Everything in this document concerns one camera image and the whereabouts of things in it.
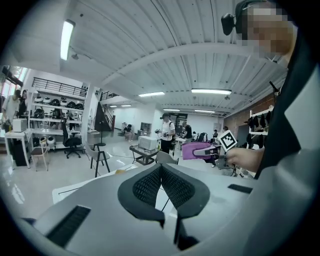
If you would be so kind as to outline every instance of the headphones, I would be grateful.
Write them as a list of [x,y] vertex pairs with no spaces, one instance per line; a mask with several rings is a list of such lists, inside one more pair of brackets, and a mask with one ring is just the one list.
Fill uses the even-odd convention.
[[235,14],[231,15],[226,13],[221,17],[221,24],[223,33],[228,36],[231,34],[232,30],[235,27],[237,34],[242,34],[242,39],[247,40],[247,24],[243,25],[243,11],[253,6],[256,3],[265,3],[266,0],[244,0],[238,3],[235,7]]

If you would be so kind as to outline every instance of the black office chair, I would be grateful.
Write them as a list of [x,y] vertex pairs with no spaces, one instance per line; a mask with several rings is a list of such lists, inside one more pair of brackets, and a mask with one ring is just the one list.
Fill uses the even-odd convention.
[[80,148],[80,147],[77,147],[77,146],[80,146],[82,144],[82,141],[80,138],[78,137],[71,137],[69,138],[69,134],[68,134],[68,131],[67,131],[67,127],[66,127],[66,122],[67,122],[67,119],[62,119],[61,120],[61,125],[62,125],[62,131],[63,131],[63,145],[65,147],[69,147],[67,148],[66,150],[64,150],[64,153],[66,154],[67,152],[69,152],[67,155],[66,155],[66,158],[69,159],[69,155],[71,153],[75,153],[78,155],[79,158],[81,158],[81,156],[79,155],[78,151],[81,151],[83,152],[84,149],[83,148]]

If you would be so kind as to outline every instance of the fluorescent light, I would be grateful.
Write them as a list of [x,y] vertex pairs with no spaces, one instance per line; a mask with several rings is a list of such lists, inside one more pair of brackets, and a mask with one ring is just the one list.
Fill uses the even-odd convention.
[[202,113],[215,113],[214,111],[209,111],[209,110],[195,110],[195,112],[202,112]]
[[152,93],[146,93],[146,94],[140,94],[140,97],[148,97],[148,96],[157,96],[157,95],[165,95],[163,91],[159,92],[152,92]]
[[232,93],[232,90],[192,88],[191,92],[193,94],[225,94],[225,95],[230,95]]
[[179,112],[180,111],[180,109],[163,109],[164,111],[177,111],[177,112]]
[[63,23],[60,58],[65,61],[68,59],[69,44],[70,44],[71,34],[72,34],[72,31],[74,30],[74,27],[75,27],[75,23],[69,19],[67,19]]

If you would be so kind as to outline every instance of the mesh panel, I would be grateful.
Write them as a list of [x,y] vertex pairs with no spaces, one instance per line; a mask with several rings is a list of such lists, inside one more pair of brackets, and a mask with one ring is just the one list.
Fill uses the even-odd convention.
[[160,185],[160,168],[157,168],[147,176],[138,180],[133,185],[132,191],[140,201],[155,207]]
[[195,187],[162,166],[161,184],[176,209],[195,194]]

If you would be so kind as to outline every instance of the sleeve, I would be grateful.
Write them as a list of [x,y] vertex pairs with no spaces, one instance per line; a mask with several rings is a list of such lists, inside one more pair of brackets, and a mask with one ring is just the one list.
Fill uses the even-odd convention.
[[174,130],[175,129],[175,125],[174,125],[174,123],[172,122],[171,124],[170,124],[170,131],[172,131],[172,130]]
[[9,101],[9,97],[6,97],[5,100],[4,100],[4,103],[3,103],[3,105],[2,105],[2,108],[3,108],[4,110],[7,110],[8,101]]

